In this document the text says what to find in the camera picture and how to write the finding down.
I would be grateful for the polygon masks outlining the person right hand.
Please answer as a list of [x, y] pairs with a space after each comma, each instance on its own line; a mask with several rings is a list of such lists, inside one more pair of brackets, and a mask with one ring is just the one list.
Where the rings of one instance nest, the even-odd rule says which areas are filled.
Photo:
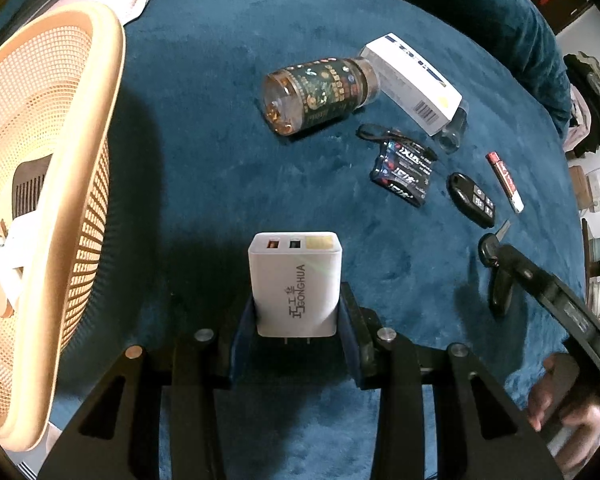
[[567, 353], [552, 353], [544, 375], [528, 395], [527, 419], [535, 431], [554, 417], [571, 436], [558, 448], [554, 460], [566, 479], [572, 479], [600, 447], [600, 394], [577, 386], [576, 361]]

